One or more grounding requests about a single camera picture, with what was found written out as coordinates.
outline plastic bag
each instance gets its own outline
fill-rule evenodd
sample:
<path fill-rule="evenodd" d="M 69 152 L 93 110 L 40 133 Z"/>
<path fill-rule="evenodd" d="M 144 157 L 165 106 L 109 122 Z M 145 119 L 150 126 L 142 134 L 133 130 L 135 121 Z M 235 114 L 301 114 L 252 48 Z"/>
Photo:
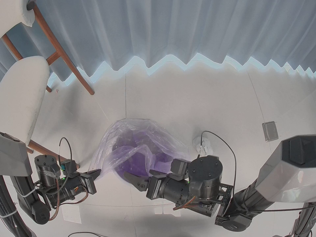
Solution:
<path fill-rule="evenodd" d="M 189 159 L 188 147 L 150 119 L 122 119 L 105 132 L 89 170 L 101 169 L 101 178 L 115 171 L 151 176 L 150 169 L 169 173 L 174 158 Z"/>

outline chair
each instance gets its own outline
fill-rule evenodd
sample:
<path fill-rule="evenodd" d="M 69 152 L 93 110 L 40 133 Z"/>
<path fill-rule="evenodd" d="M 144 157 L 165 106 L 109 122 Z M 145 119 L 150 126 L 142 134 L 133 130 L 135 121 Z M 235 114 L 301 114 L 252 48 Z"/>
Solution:
<path fill-rule="evenodd" d="M 23 57 L 10 41 L 10 39 L 6 35 L 6 32 L 20 22 L 22 22 L 26 26 L 32 27 L 34 21 L 36 20 L 45 33 L 46 37 L 56 49 L 56 52 L 54 52 L 50 57 L 47 58 L 48 65 L 51 65 L 54 61 L 61 57 L 70 68 L 70 70 L 81 82 L 81 84 L 86 88 L 86 90 L 91 95 L 94 94 L 94 90 L 82 77 L 65 50 L 56 39 L 52 30 L 49 28 L 47 22 L 45 21 L 43 15 L 36 5 L 36 0 L 0 0 L 0 10 L 0 38 L 2 37 L 7 47 L 11 50 L 11 52 L 18 60 L 22 59 Z M 52 91 L 48 86 L 46 87 L 46 90 L 48 92 Z"/>
<path fill-rule="evenodd" d="M 33 10 L 27 10 L 27 4 L 29 4 L 29 0 L 0 0 L 0 37 L 4 36 L 6 40 L 6 32 L 20 22 L 32 26 L 36 17 L 39 18 L 42 24 L 45 24 L 43 18 L 40 17 L 39 10 L 36 9 L 36 6 L 34 7 L 34 3 L 35 15 Z M 12 48 L 11 50 L 17 56 L 18 61 L 11 66 L 0 81 L 0 131 L 23 141 L 29 148 L 41 154 L 58 157 L 56 153 L 31 140 L 31 136 L 42 105 L 45 89 L 47 89 L 49 65 L 59 55 L 66 62 L 67 59 L 64 58 L 66 54 L 62 47 L 59 47 L 56 49 L 58 51 L 48 59 L 42 56 L 22 58 L 19 52 L 13 49 L 13 44 L 8 46 Z"/>

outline floor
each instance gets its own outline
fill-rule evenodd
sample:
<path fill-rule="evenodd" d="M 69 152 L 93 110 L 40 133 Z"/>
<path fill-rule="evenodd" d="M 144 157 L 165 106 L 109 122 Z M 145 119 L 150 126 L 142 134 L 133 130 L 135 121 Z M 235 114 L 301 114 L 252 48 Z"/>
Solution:
<path fill-rule="evenodd" d="M 53 91 L 45 93 L 32 140 L 58 152 L 60 138 L 67 137 L 74 159 L 81 165 L 79 171 L 84 172 L 106 129 L 125 117 L 157 121 L 189 146 L 192 158 L 197 155 L 192 140 L 201 131 L 211 130 L 236 153 L 239 190 L 257 178 L 282 139 L 316 133 L 316 79 L 294 70 L 276 71 L 270 64 L 264 70 L 249 65 L 237 71 L 229 64 L 214 69 L 197 61 L 186 71 L 174 62 L 165 62 L 150 76 L 140 65 L 118 75 L 122 73 L 103 73 L 92 84 L 93 96 L 77 80 L 69 86 L 55 80 Z M 268 121 L 277 122 L 280 137 L 270 143 L 265 142 L 262 130 L 262 123 Z M 232 184 L 231 152 L 217 138 L 207 136 L 224 167 L 222 182 Z M 66 143 L 62 144 L 61 155 L 68 154 Z M 36 155 L 29 155 L 33 170 Z M 32 177 L 38 179 L 36 172 Z M 16 202 L 8 177 L 6 182 Z M 19 207 L 18 211 L 38 237 L 68 236 L 77 231 L 108 237 L 284 236 L 298 216 L 297 211 L 262 213 L 246 231 L 233 233 L 214 225 L 215 218 L 186 209 L 172 211 L 174 204 L 167 200 L 147 199 L 145 192 L 126 185 L 112 172 L 98 180 L 96 188 L 97 193 L 79 205 L 73 218 L 72 214 L 67 216 L 73 208 L 65 208 L 52 222 L 37 225 Z M 300 206 L 275 203 L 271 209 Z M 0 234 L 9 236 L 2 224 Z"/>

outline white chair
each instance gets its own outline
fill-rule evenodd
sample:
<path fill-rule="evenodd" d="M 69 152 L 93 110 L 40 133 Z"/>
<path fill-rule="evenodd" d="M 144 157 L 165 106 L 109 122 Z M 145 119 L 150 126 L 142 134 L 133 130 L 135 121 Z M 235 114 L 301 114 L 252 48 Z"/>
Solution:
<path fill-rule="evenodd" d="M 32 26 L 35 16 L 29 0 L 0 0 L 0 36 L 22 22 Z M 0 81 L 0 132 L 7 133 L 39 153 L 58 155 L 31 140 L 49 78 L 49 64 L 42 56 L 19 58 Z"/>

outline curtain fold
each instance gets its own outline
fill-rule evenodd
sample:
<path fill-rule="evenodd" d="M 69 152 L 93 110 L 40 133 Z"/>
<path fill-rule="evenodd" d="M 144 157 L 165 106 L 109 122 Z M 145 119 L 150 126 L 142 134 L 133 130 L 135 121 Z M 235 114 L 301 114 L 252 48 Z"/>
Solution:
<path fill-rule="evenodd" d="M 187 64 L 196 53 L 241 65 L 250 57 L 316 71 L 316 0 L 37 0 L 74 64 L 90 77 L 102 62 L 119 70 L 133 56 L 153 66 L 168 54 Z M 54 48 L 38 24 L 8 32 L 23 57 Z M 0 79 L 15 59 L 0 43 Z M 51 71 L 66 80 L 61 58 Z"/>

